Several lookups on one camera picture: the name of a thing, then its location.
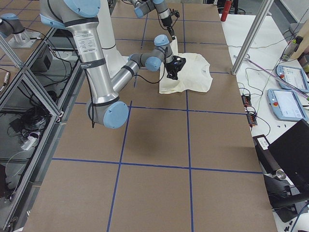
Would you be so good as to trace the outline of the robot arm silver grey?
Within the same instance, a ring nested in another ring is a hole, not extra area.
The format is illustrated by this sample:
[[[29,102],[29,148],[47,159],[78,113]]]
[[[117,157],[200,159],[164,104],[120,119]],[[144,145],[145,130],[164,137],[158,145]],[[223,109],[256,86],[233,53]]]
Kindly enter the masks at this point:
[[[172,17],[175,16],[178,19],[179,11],[170,9],[164,0],[129,0],[129,2],[134,6],[137,18],[142,18],[156,10],[158,19],[162,22],[161,28],[169,32],[172,40],[176,39]]]
[[[137,17],[152,10],[159,14],[169,35],[158,35],[154,49],[137,53],[124,59],[116,48],[111,15],[105,0],[42,0],[40,17],[43,24],[66,29],[73,35],[81,68],[90,88],[87,114],[93,124],[116,129],[128,117],[127,105],[120,101],[119,92],[145,67],[155,72],[163,70],[164,76],[176,80],[186,63],[175,55],[170,46],[174,38],[171,12],[163,0],[133,1]]]

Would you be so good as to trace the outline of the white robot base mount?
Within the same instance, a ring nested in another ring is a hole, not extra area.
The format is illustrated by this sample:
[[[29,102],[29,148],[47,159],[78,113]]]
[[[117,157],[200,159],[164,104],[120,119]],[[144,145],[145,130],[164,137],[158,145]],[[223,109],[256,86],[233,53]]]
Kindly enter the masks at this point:
[[[111,79],[128,62],[128,56],[122,56],[120,53],[105,54],[104,57]]]

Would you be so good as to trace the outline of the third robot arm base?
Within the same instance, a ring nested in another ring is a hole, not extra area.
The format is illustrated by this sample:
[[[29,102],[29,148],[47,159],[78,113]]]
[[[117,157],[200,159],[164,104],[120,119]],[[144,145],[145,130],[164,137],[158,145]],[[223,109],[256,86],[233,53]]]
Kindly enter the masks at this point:
[[[7,38],[13,37],[8,44],[12,48],[30,49],[38,38],[41,38],[40,32],[29,32],[22,25],[19,17],[13,13],[6,13],[0,16],[0,35]]]

